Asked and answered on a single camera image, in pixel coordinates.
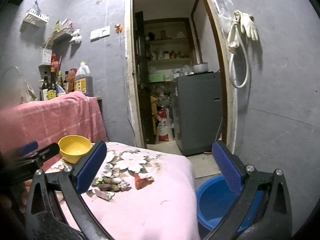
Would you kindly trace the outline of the person's hand at left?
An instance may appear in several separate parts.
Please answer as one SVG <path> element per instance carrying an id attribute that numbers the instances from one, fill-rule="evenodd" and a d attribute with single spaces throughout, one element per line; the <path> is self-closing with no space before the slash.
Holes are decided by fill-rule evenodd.
<path id="1" fill-rule="evenodd" d="M 31 182 L 32 180 L 20 184 L 4 182 L 1 185 L 1 205 L 5 209 L 18 208 L 25 215 Z"/>

